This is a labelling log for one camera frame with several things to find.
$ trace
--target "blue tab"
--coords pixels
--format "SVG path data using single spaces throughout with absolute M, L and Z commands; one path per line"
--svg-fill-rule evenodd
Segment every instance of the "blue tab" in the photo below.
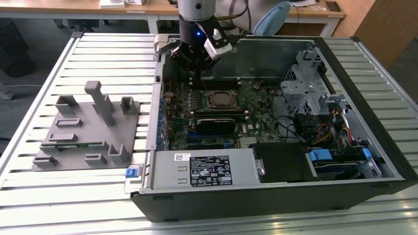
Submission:
M 313 149 L 312 151 L 309 151 L 308 156 L 311 158 L 311 161 L 332 160 L 331 153 L 327 149 Z
M 138 177 L 138 169 L 128 168 L 124 172 L 125 178 L 136 178 Z
M 311 161 L 317 160 L 313 152 L 308 152 L 308 157 L 311 158 Z
M 369 153 L 368 148 L 363 148 L 363 154 L 364 154 L 367 159 L 371 158 L 371 153 Z

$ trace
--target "yellow wire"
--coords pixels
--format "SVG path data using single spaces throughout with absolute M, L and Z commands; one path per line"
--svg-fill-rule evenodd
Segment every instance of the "yellow wire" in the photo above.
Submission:
M 331 132 L 328 132 L 319 140 L 316 140 L 312 145 L 317 144 L 319 142 L 324 141 L 331 136 Z

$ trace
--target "desk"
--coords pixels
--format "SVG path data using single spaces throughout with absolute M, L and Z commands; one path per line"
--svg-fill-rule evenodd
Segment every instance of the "desk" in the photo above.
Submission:
M 331 36 L 341 12 L 299 8 L 299 23 L 324 24 L 320 36 Z M 98 0 L 0 0 L 0 17 L 42 19 L 146 20 L 149 33 L 157 33 L 157 20 L 178 20 L 177 9 L 166 0 L 146 0 L 144 5 L 125 8 L 98 9 Z M 297 22 L 296 9 L 291 9 L 287 23 Z
M 285 23 L 324 24 L 325 26 L 320 32 L 320 36 L 329 37 L 335 31 L 339 20 L 345 17 L 345 14 L 343 12 L 328 11 L 325 0 L 320 0 L 319 6 L 325 8 L 325 10 L 312 7 L 299 7 L 296 11 L 292 7 Z M 149 32 L 157 31 L 156 21 L 178 20 L 178 11 L 168 4 L 166 0 L 149 0 L 146 20 Z
M 146 12 L 146 4 L 100 9 L 98 0 L 0 0 L 4 18 L 146 20 Z

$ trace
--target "black cable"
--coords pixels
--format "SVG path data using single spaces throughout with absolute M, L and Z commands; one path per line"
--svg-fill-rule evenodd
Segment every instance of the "black cable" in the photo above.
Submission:
M 305 139 L 303 139 L 303 137 L 300 135 L 296 134 L 296 132 L 293 132 L 289 128 L 287 128 L 279 121 L 275 121 L 280 127 L 283 127 L 285 130 L 288 130 L 288 132 L 296 137 L 296 139 L 305 145 L 308 145 L 308 142 L 305 141 Z
M 252 22 L 251 22 L 251 12 L 249 12 L 249 7 L 248 7 L 248 0 L 245 1 L 245 8 L 247 8 L 247 15 L 248 15 L 248 32 L 251 33 L 251 27 L 252 27 Z
M 296 22 L 296 27 L 295 27 L 295 34 L 297 33 L 297 25 L 299 25 L 299 22 L 300 22 L 300 17 L 299 17 L 299 8 L 295 6 L 295 4 L 288 1 L 289 4 L 296 8 L 296 15 L 297 15 L 297 22 Z
M 216 17 L 216 20 L 217 21 L 225 21 L 225 20 L 231 20 L 231 19 L 235 19 L 240 16 L 243 16 L 248 10 L 248 4 L 247 4 L 247 1 L 248 0 L 244 0 L 245 1 L 245 8 L 243 9 L 243 11 L 237 14 L 237 15 L 231 15 L 231 16 L 220 16 L 220 17 Z
M 292 123 L 287 125 L 285 127 L 285 137 L 284 137 L 284 142 L 287 142 L 287 139 L 297 139 L 296 137 L 289 137 L 288 136 L 288 128 L 289 126 L 295 126 Z

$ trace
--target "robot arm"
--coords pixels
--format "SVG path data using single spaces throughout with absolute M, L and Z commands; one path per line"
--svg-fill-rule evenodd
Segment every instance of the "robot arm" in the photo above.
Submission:
M 283 0 L 177 0 L 177 9 L 180 44 L 172 50 L 170 58 L 185 70 L 195 72 L 199 80 L 200 72 L 232 50 L 221 28 L 235 25 L 255 35 L 269 36 L 284 23 L 289 3 Z M 251 12 L 251 17 L 249 14 L 244 17 L 243 12 Z M 227 19 L 221 21 L 223 27 L 215 14 Z

